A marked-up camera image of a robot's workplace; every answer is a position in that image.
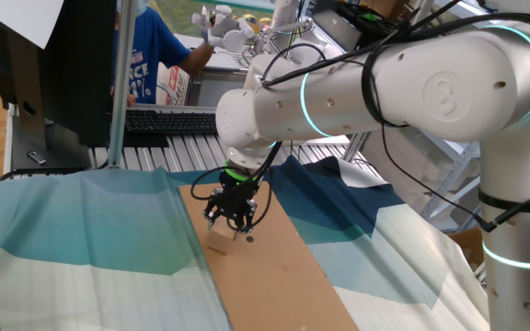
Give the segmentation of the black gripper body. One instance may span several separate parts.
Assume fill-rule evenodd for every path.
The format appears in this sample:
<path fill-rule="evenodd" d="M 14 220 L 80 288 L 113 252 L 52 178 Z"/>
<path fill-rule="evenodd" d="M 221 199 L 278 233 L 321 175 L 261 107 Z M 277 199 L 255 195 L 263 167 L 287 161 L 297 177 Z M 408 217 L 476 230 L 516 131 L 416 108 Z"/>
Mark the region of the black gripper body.
<path fill-rule="evenodd" d="M 220 184 L 223 192 L 218 198 L 218 208 L 224 211 L 237 211 L 243 209 L 248 200 L 251 200 L 259 189 L 255 181 L 238 181 L 233 177 L 221 177 Z"/>

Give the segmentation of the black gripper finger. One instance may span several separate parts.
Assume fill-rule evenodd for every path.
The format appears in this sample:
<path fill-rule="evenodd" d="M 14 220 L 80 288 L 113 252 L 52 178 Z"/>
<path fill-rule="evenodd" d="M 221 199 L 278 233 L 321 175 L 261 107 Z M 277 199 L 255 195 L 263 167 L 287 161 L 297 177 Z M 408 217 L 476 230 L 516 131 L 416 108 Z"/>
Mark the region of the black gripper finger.
<path fill-rule="evenodd" d="M 252 231 L 253 218 L 257 210 L 254 200 L 246 200 L 237 211 L 233 212 L 231 228 L 237 233 L 247 234 Z"/>
<path fill-rule="evenodd" d="M 223 191 L 213 191 L 208 197 L 207 205 L 202 214 L 209 223 L 209 230 L 212 229 L 218 219 L 226 217 L 226 211 L 223 207 L 224 196 Z"/>

